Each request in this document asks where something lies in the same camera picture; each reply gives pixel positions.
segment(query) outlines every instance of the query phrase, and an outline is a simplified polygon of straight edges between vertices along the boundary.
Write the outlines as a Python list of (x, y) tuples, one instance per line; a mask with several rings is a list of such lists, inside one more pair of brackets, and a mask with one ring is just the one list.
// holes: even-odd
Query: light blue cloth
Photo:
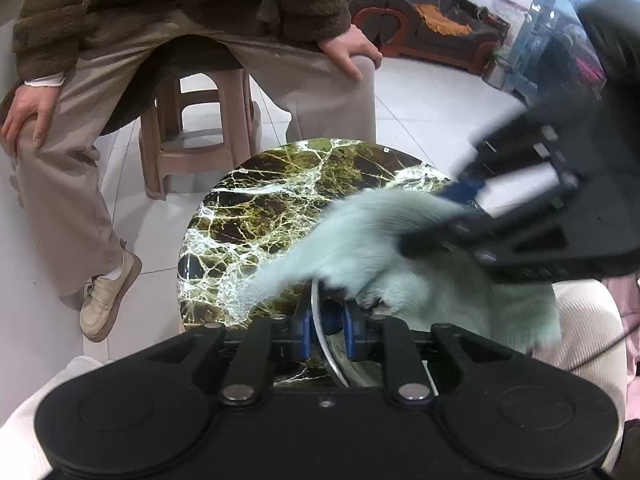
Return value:
[(316, 278), (413, 330), (448, 322), (518, 351), (557, 340), (550, 284), (494, 283), (462, 250), (437, 250), (415, 260), (400, 255), (402, 233), (464, 212), (459, 204), (404, 189), (366, 190), (335, 202), (306, 238), (255, 273), (242, 299), (255, 304), (284, 286)]

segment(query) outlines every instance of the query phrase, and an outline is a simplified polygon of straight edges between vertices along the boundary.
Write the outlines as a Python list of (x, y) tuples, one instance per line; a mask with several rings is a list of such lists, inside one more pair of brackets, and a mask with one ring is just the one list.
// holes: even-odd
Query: white sock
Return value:
[(117, 266), (115, 269), (110, 270), (109, 272), (107, 272), (106, 274), (103, 274), (102, 277), (105, 280), (117, 280), (120, 275), (122, 274), (122, 267), (124, 265), (124, 254), (122, 255), (122, 259), (120, 261), (120, 265)]

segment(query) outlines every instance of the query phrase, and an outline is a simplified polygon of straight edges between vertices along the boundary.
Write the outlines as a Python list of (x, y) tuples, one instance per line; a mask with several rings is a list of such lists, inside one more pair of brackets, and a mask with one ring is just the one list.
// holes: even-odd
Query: marble table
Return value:
[[(331, 201), (365, 188), (436, 192), (449, 184), (411, 155), (357, 140), (303, 140), (259, 153), (218, 182), (184, 235), (178, 299), (185, 327), (247, 327), (256, 317), (292, 314), (299, 287), (249, 309), (236, 303), (236, 291), (261, 263), (304, 237)], [(285, 375), (282, 382), (326, 377), (319, 364)]]

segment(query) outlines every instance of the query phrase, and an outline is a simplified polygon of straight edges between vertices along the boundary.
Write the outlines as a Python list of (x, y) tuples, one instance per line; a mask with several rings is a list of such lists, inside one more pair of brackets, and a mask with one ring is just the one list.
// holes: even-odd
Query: sofa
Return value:
[[(468, 25), (465, 35), (435, 32), (416, 5), (435, 6), (448, 20)], [(352, 22), (387, 57), (409, 56), (481, 75), (504, 41), (508, 23), (466, 0), (350, 0)]]

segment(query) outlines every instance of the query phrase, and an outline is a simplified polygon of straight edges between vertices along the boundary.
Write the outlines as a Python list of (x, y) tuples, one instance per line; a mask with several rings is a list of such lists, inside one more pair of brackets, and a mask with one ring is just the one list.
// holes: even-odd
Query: orange blanket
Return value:
[(422, 16), (427, 27), (443, 36), (466, 36), (473, 31), (468, 25), (461, 25), (443, 16), (440, 13), (440, 9), (435, 5), (420, 4), (416, 5), (415, 8), (418, 14)]

